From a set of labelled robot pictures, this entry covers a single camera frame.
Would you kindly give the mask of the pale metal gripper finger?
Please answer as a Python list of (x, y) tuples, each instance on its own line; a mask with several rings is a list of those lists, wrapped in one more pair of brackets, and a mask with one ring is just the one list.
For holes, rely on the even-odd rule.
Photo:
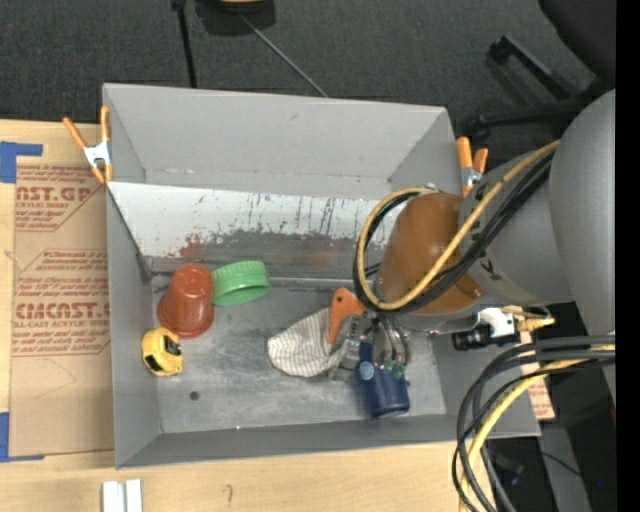
[(357, 342), (357, 319), (345, 319), (337, 334), (337, 350), (349, 352)]
[(359, 364), (358, 358), (345, 358), (329, 369), (329, 379), (349, 381)]

